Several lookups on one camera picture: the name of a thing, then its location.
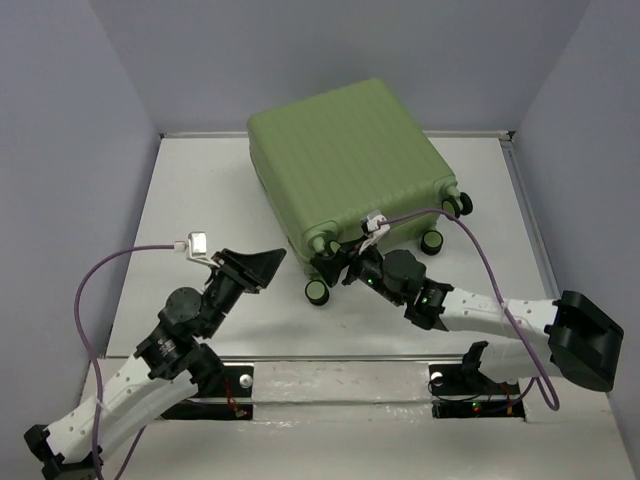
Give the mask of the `green hard-shell suitcase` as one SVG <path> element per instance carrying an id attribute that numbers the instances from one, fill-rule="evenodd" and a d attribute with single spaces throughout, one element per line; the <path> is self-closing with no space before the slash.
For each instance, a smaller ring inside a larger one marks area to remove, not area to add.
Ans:
<path id="1" fill-rule="evenodd" d="M 436 255 L 444 243 L 438 212 L 473 210 L 452 168 L 379 78 L 255 113 L 247 132 L 254 171 L 309 277 L 313 305 L 328 302 L 329 285 L 312 258 L 359 239 L 368 214 L 397 221 L 383 247 L 416 239 Z"/>

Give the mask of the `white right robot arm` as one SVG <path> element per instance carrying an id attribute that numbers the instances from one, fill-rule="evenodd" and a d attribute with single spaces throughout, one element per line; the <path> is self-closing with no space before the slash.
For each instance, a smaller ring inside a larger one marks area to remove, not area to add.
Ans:
<path id="1" fill-rule="evenodd" d="M 552 300 L 499 300 L 437 282 L 407 250 L 385 255 L 370 247 L 316 255 L 311 264 L 329 285 L 360 281 L 422 330 L 497 336 L 474 342 L 463 356 L 462 384 L 482 392 L 520 378 L 563 377 L 587 390 L 610 392 L 624 331 L 580 292 Z"/>

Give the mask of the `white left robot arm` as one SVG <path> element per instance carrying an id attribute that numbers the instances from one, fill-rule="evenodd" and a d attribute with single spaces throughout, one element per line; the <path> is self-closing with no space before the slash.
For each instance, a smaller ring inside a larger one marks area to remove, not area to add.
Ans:
<path id="1" fill-rule="evenodd" d="M 174 405 L 225 389 L 225 365 L 206 342 L 242 295 L 258 294 L 271 283 L 285 256 L 283 248 L 254 254 L 223 249 L 212 257 L 190 249 L 189 260 L 210 270 L 204 290 L 174 290 L 157 326 L 109 380 L 96 380 L 92 397 L 63 418 L 25 432 L 43 477 L 99 479 L 117 443 Z"/>

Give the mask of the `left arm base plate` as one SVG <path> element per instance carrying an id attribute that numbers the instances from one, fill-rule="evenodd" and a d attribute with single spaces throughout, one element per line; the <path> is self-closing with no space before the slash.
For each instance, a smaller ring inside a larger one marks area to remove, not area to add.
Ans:
<path id="1" fill-rule="evenodd" d="M 197 393 L 160 415 L 162 420 L 250 421 L 253 419 L 254 365 L 226 363 L 222 380 L 210 394 Z"/>

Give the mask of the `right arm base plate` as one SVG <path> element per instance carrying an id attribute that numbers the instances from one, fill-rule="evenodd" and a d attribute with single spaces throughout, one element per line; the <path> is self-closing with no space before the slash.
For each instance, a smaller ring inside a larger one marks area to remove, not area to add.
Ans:
<path id="1" fill-rule="evenodd" d="M 428 373 L 435 419 L 526 418 L 517 383 L 465 376 L 460 364 L 432 364 Z"/>

